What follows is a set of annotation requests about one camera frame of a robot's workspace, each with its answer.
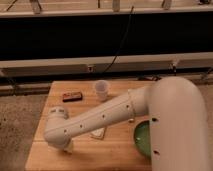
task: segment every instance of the green plate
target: green plate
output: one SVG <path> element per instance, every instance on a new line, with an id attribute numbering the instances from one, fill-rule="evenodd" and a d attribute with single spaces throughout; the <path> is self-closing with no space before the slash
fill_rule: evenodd
<path id="1" fill-rule="evenodd" d="M 143 121 L 136 126 L 134 141 L 138 151 L 151 158 L 149 121 Z"/>

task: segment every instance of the wooden tabletop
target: wooden tabletop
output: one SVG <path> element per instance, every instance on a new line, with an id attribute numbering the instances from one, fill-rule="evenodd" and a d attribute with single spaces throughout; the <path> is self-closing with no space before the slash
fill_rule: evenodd
<path id="1" fill-rule="evenodd" d="M 151 84 L 149 81 L 109 82 L 108 100 L 127 89 Z M 137 151 L 133 141 L 135 126 L 148 119 L 147 116 L 137 118 L 134 123 L 125 121 L 108 126 L 103 140 L 93 139 L 89 133 L 73 138 L 73 154 L 50 147 L 44 141 L 43 131 L 49 108 L 64 106 L 72 117 L 101 104 L 92 89 L 93 83 L 93 81 L 57 81 L 52 84 L 26 163 L 26 171 L 151 171 L 150 160 Z M 63 103 L 62 94 L 71 91 L 81 91 L 83 100 Z"/>

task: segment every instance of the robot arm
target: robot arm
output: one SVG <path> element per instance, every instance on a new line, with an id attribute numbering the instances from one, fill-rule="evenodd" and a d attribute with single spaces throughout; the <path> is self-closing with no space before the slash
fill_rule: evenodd
<path id="1" fill-rule="evenodd" d="M 70 138 L 148 113 L 153 171 L 211 171 L 204 100 L 183 78 L 129 90 L 70 119 L 64 108 L 52 108 L 44 137 L 49 145 L 65 149 Z"/>

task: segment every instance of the paper cup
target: paper cup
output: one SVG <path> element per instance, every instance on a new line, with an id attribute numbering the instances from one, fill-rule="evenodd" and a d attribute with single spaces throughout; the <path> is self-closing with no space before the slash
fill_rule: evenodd
<path id="1" fill-rule="evenodd" d="M 103 102 L 107 100 L 109 83 L 105 80 L 98 80 L 94 83 L 93 88 L 98 99 Z"/>

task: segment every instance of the black wall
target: black wall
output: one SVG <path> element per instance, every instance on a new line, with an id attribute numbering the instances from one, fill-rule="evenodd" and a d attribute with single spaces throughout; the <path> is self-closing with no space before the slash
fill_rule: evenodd
<path id="1" fill-rule="evenodd" d="M 114 56 L 128 15 L 0 19 L 0 60 Z M 120 55 L 213 51 L 213 12 L 134 14 Z"/>

